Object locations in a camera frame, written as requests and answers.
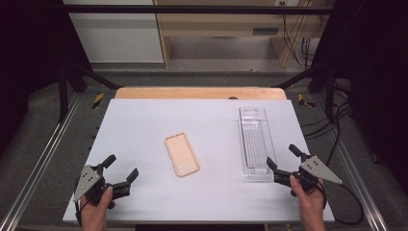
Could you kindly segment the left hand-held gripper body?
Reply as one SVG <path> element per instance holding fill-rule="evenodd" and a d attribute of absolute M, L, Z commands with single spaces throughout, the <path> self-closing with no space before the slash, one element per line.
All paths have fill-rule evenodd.
<path fill-rule="evenodd" d="M 130 194 L 131 176 L 128 176 L 124 182 L 117 184 L 106 182 L 103 170 L 109 166 L 109 164 L 98 164 L 97 166 L 87 165 L 83 168 L 77 179 L 72 199 L 77 210 L 81 209 L 80 199 L 83 196 L 88 200 L 88 203 L 98 205 L 103 193 L 109 187 L 113 188 L 113 197 L 108 205 L 109 209 L 113 209 L 117 199 Z"/>

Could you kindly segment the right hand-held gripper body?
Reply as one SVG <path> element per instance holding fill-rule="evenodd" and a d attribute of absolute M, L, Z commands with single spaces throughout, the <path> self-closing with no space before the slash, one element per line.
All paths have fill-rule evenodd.
<path fill-rule="evenodd" d="M 314 188 L 319 183 L 319 179 L 339 185 L 343 183 L 343 181 L 317 156 L 306 155 L 305 157 L 302 157 L 298 171 L 293 172 L 278 169 L 277 165 L 273 164 L 273 181 L 275 183 L 290 187 L 291 175 L 299 181 L 305 192 Z"/>

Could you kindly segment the clear plastic packaging tray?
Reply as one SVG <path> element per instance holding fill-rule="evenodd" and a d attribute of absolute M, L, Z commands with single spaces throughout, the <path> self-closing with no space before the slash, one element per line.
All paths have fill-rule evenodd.
<path fill-rule="evenodd" d="M 241 107 L 239 113 L 243 175 L 251 180 L 267 181 L 272 177 L 267 158 L 275 161 L 276 157 L 266 109 Z"/>

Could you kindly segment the peach phone case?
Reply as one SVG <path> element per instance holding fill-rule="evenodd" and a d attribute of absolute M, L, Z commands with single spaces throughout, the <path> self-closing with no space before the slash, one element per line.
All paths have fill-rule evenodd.
<path fill-rule="evenodd" d="M 165 144 L 178 177 L 185 177 L 200 170 L 200 164 L 184 133 L 166 138 Z"/>

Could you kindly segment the person's left hand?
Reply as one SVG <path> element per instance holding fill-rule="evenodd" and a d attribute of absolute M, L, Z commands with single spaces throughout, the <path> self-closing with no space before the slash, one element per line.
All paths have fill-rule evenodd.
<path fill-rule="evenodd" d="M 112 197 L 112 187 L 104 191 L 97 206 L 89 204 L 85 196 L 81 197 L 81 226 L 83 231 L 107 231 L 106 215 Z"/>

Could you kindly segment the person's right hand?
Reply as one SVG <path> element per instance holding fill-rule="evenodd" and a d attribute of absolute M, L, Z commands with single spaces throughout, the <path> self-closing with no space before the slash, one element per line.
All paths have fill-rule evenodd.
<path fill-rule="evenodd" d="M 323 222 L 324 197 L 319 187 L 305 192 L 294 177 L 290 177 L 293 191 L 298 198 L 299 217 L 305 231 L 326 231 Z"/>

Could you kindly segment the right yellow clamp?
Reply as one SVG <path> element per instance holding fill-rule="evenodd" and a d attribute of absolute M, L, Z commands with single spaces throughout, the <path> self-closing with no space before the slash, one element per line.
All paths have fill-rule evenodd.
<path fill-rule="evenodd" d="M 298 104 L 299 104 L 300 106 L 306 106 L 306 107 L 309 107 L 309 108 L 314 108 L 314 107 L 316 107 L 316 104 L 315 104 L 315 103 L 306 102 L 305 99 L 304 99 L 303 94 L 299 94 L 299 95 L 298 95 Z"/>

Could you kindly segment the wooden table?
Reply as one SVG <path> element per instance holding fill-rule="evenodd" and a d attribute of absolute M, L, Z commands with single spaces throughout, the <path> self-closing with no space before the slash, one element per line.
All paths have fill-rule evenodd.
<path fill-rule="evenodd" d="M 115 99 L 266 99 L 286 100 L 286 93 L 279 88 L 258 87 L 136 87 L 120 88 Z"/>

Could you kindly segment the dark curtain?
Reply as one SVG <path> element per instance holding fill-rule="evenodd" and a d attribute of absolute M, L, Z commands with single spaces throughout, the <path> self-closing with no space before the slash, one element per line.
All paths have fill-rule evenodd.
<path fill-rule="evenodd" d="M 408 193 L 408 0 L 334 0 L 314 64 L 351 83 L 375 152 Z"/>
<path fill-rule="evenodd" d="M 58 70 L 89 59 L 64 0 L 0 0 L 0 155 L 28 111 L 30 95 Z"/>

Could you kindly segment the white cabinet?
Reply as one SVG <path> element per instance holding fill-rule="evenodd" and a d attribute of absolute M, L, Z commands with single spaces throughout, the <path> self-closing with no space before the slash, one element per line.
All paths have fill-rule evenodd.
<path fill-rule="evenodd" d="M 162 63 L 154 13 L 71 13 L 92 64 Z"/>

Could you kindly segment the light wooden desk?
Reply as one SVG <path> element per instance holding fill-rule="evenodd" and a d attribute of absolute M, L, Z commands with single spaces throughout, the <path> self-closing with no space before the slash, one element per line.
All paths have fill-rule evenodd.
<path fill-rule="evenodd" d="M 333 0 L 152 0 L 162 5 L 244 7 L 331 7 Z M 326 15 L 280 14 L 195 14 L 158 13 L 164 57 L 169 58 L 170 41 L 176 37 L 261 37 L 269 38 L 283 68 L 291 62 L 303 38 L 319 38 Z"/>

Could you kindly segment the aluminium rail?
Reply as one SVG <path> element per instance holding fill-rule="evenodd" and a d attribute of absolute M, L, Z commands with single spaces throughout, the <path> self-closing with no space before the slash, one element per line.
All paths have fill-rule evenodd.
<path fill-rule="evenodd" d="M 52 135 L 44 146 L 40 156 L 38 157 L 35 166 L 27 177 L 24 186 L 19 191 L 12 207 L 5 214 L 4 218 L 0 221 L 0 231 L 14 231 L 19 223 L 22 215 L 24 214 L 30 200 L 32 199 L 37 186 L 47 169 L 60 141 L 64 136 L 67 126 L 72 119 L 75 111 L 77 110 L 77 105 L 81 100 L 82 95 L 79 93 L 74 93 L 68 104 L 66 115 L 56 124 Z"/>
<path fill-rule="evenodd" d="M 338 107 L 333 108 L 334 120 L 330 121 L 324 113 L 325 98 L 320 94 L 313 94 L 312 98 L 316 102 L 319 112 L 326 122 L 333 122 L 334 128 L 329 131 L 330 138 L 333 142 L 331 153 L 337 152 L 337 156 L 342 164 L 344 172 L 347 176 L 350 187 L 355 193 L 356 197 L 362 203 L 363 212 L 366 221 L 370 225 L 372 231 L 389 231 L 388 226 L 383 219 L 376 203 L 374 202 L 367 184 L 364 182 L 363 176 L 360 174 L 357 166 L 351 159 L 344 142 L 341 139 L 340 117 L 342 111 L 350 109 L 346 101 L 341 101 Z"/>

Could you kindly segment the black frame leg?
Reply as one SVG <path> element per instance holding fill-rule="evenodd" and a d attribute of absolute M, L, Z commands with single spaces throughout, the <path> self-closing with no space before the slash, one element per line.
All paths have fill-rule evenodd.
<path fill-rule="evenodd" d="M 307 77 L 312 78 L 308 86 L 308 91 L 310 93 L 319 93 L 322 88 L 325 88 L 324 113 L 330 121 L 333 121 L 335 78 L 334 70 L 328 64 L 315 64 L 312 67 L 300 72 L 299 74 L 296 74 L 289 80 L 276 85 L 276 87 L 284 90 Z"/>
<path fill-rule="evenodd" d="M 83 76 L 88 76 L 92 80 L 108 87 L 111 90 L 120 89 L 120 85 L 115 84 L 108 79 L 96 74 L 90 68 L 85 68 L 76 63 L 64 63 L 58 70 L 58 83 L 60 95 L 60 118 L 62 122 L 68 114 L 68 99 L 67 99 L 67 83 L 74 88 L 76 92 L 84 92 L 87 89 L 87 84 L 83 80 Z"/>

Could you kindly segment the black horizontal frame bar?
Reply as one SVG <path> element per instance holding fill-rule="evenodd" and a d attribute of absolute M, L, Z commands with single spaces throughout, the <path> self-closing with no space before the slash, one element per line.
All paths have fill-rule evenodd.
<path fill-rule="evenodd" d="M 331 14 L 332 8 L 191 5 L 63 5 L 69 13 Z"/>

